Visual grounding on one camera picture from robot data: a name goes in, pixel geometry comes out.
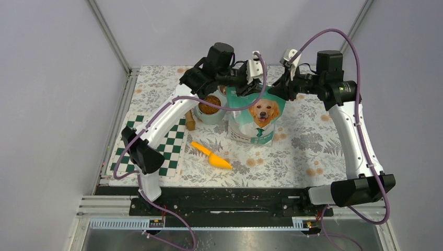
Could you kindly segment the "green pet food bag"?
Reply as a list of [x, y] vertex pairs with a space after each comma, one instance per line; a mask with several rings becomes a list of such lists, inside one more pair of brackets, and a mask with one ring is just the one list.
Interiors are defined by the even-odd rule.
[[271, 145], [275, 124], [283, 114], [286, 101], [269, 94], [267, 86], [255, 105], [228, 115], [227, 138], [243, 143]]

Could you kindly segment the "orange plastic scoop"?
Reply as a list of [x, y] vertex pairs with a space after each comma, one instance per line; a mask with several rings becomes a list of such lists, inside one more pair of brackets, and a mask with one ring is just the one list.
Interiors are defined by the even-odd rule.
[[211, 166], [222, 169], [232, 169], [232, 166], [226, 160], [217, 156], [215, 153], [211, 152], [209, 149], [205, 148], [204, 146], [194, 141], [191, 142], [191, 146], [199, 150], [203, 154], [205, 154], [208, 157], [208, 163]]

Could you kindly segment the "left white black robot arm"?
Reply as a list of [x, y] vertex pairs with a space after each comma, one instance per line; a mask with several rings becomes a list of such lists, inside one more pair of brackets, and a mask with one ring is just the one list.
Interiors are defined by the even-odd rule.
[[162, 208], [159, 169], [165, 157], [157, 148], [167, 132], [192, 108], [204, 103], [204, 98], [218, 86], [235, 87], [242, 92], [253, 89], [259, 78], [266, 81], [266, 65], [259, 51], [254, 51], [253, 57], [238, 69], [234, 67], [234, 58], [232, 46], [215, 43], [207, 56], [184, 72], [172, 94], [146, 121], [136, 128], [123, 128], [125, 149], [121, 156], [128, 154], [135, 164], [139, 192], [144, 199], [142, 208], [148, 214], [155, 215]]

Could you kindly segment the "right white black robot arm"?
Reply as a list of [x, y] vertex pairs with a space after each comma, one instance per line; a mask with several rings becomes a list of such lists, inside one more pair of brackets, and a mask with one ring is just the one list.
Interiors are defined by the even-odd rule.
[[298, 94], [316, 95], [337, 129], [346, 166], [345, 180], [307, 188], [308, 196], [300, 200], [300, 210], [313, 215], [324, 204], [348, 207], [379, 201], [396, 185], [396, 180], [393, 174], [384, 172], [371, 146], [357, 83], [343, 79], [342, 53], [319, 51], [313, 74], [300, 72], [300, 58], [301, 53], [295, 49], [284, 52], [280, 60], [284, 73], [269, 93], [286, 101], [294, 100]]

